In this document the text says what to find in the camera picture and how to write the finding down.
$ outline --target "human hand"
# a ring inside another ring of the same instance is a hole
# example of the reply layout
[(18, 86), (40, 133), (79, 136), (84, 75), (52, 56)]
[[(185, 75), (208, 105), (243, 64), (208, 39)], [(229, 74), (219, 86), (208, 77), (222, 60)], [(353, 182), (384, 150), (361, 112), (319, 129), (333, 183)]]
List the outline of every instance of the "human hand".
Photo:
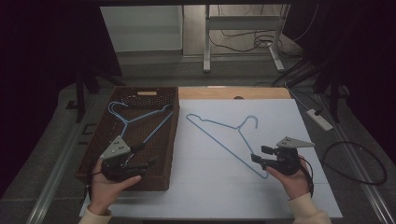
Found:
[[(300, 160), (300, 163), (306, 170), (305, 161)], [(270, 175), (272, 175), (273, 177), (278, 179), (280, 183), (282, 183), (283, 188), (285, 189), (291, 200), (303, 196), (309, 192), (308, 181), (306, 180), (306, 177), (301, 170), (299, 170), (294, 175), (282, 175), (279, 171), (270, 166), (267, 166), (266, 170)]]
[(92, 177), (92, 197), (91, 203), (88, 205), (88, 209), (98, 216), (105, 215), (107, 208), (117, 200), (120, 193), (124, 189), (139, 182), (142, 178), (142, 176), (138, 175), (120, 183), (114, 183), (107, 180), (105, 176), (100, 173), (101, 167), (102, 160), (99, 160), (92, 171), (93, 174), (97, 175), (93, 175)]

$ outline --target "table leg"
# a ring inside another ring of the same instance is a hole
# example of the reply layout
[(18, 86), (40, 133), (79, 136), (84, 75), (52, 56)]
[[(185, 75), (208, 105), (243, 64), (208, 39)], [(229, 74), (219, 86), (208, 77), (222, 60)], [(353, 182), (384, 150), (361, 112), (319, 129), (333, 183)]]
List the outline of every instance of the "table leg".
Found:
[(204, 72), (210, 72), (210, 5), (205, 6), (205, 51), (204, 51)]
[(276, 66), (276, 69), (278, 72), (285, 71), (285, 67), (283, 66), (282, 62), (279, 59), (279, 54), (278, 54), (279, 48), (277, 46), (277, 43), (279, 41), (280, 35), (282, 34), (283, 26), (285, 25), (289, 7), (290, 7), (290, 5), (285, 5), (283, 7), (283, 10), (280, 12), (279, 21), (277, 23), (276, 31), (275, 31), (275, 35), (274, 35), (274, 41), (270, 47), (271, 56), (274, 60), (274, 63), (275, 63), (275, 66)]

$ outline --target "white board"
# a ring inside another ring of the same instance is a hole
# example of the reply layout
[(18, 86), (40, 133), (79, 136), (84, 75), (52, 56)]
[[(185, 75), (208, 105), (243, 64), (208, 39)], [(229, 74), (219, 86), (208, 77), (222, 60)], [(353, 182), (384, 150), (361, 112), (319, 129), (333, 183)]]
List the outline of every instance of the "white board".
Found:
[[(189, 117), (205, 133), (186, 119), (189, 114), (233, 128)], [(249, 116), (257, 118), (257, 128)], [(266, 177), (260, 165), (250, 161), (248, 145), (235, 129), (244, 120), (240, 133), (255, 154), (267, 159), (275, 157), (261, 153), (261, 146), (276, 147), (285, 136), (311, 142), (294, 100), (180, 100), (169, 190), (123, 192), (110, 207), (113, 216), (216, 220), (292, 217), (282, 185), (271, 176), (264, 179), (255, 173)], [(298, 150), (313, 166), (315, 204), (329, 217), (342, 217), (315, 150)]]

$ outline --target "metal stand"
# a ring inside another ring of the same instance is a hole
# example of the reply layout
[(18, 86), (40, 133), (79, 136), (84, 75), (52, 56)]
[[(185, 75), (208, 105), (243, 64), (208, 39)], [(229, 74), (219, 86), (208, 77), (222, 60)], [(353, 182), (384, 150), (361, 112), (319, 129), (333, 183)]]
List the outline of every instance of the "metal stand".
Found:
[(210, 5), (205, 6), (205, 51), (204, 72), (210, 72), (210, 39), (211, 30), (275, 30), (270, 47), (271, 56), (278, 72), (285, 70), (279, 59), (277, 43), (282, 34), (290, 5), (285, 5), (280, 16), (210, 16)]

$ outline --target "white power strip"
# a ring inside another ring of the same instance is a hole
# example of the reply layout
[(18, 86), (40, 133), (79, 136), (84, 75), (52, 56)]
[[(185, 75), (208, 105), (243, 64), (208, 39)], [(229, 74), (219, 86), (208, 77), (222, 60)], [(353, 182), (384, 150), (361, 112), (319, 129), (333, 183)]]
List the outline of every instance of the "white power strip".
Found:
[(314, 109), (310, 109), (308, 111), (306, 111), (306, 114), (312, 119), (314, 120), (317, 125), (319, 125), (325, 132), (328, 132), (329, 130), (332, 129), (332, 125), (327, 122), (326, 119), (324, 119), (321, 115), (315, 115), (315, 110)]

